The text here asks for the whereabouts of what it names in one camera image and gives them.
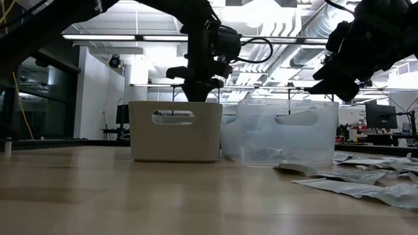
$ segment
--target yellow cable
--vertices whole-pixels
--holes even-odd
[[[10,5],[10,7],[7,9],[6,12],[5,12],[5,2],[4,1],[1,2],[2,9],[3,9],[3,17],[1,18],[0,22],[2,22],[4,20],[5,23],[7,23],[7,20],[6,20],[7,14],[10,12],[10,10],[12,9],[15,2],[16,2],[16,0],[13,0],[12,4]],[[20,109],[22,109],[22,114],[23,114],[23,117],[24,117],[24,120],[25,120],[25,123],[26,123],[26,126],[27,126],[27,130],[29,131],[29,134],[31,135],[32,140],[34,140],[31,127],[29,126],[29,123],[27,122],[27,119],[26,119],[24,106],[23,106],[22,101],[20,100],[20,97],[19,97],[18,80],[16,79],[16,74],[14,73],[14,71],[13,71],[13,80],[14,80],[14,86],[16,87],[16,92],[18,94],[18,101],[19,101]]]
[[[14,4],[16,3],[16,0],[13,0],[13,2],[10,4],[6,12],[5,12],[5,0],[0,0],[0,1],[1,1],[2,8],[3,8],[3,17],[1,18],[0,23],[2,23],[3,21],[7,23],[6,17],[9,14],[9,12],[13,9]]]

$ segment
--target computer monitor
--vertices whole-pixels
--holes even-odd
[[[366,119],[368,128],[398,128],[394,106],[366,104]]]
[[[118,113],[116,114],[116,124],[129,124],[129,105],[118,105]]]

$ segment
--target clear plastic bin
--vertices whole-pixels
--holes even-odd
[[[243,100],[236,121],[221,126],[222,154],[251,166],[329,166],[337,124],[336,102]]]

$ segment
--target bin handle hole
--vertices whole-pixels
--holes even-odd
[[[195,115],[188,110],[156,110],[151,119],[158,125],[191,125],[195,121]]]
[[[278,110],[278,114],[282,113],[286,110]],[[290,125],[290,126],[302,126],[308,127],[313,126],[319,121],[319,116],[316,112],[306,110],[302,112],[298,112],[298,110],[292,110],[292,112],[296,112],[291,115],[278,115],[274,116],[274,121],[276,121],[279,125]]]

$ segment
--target desk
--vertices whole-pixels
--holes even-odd
[[[120,129],[102,129],[103,131],[103,140],[112,140],[112,134],[117,134],[118,138],[120,138],[119,134],[120,134]],[[128,129],[124,129],[123,130],[123,134],[130,134],[131,131]]]
[[[0,159],[0,234],[416,234],[418,213],[231,161],[136,163],[129,148]]]
[[[412,134],[369,134],[367,136],[367,142],[373,143],[373,145],[386,145],[386,146],[399,146],[400,139],[414,139]]]

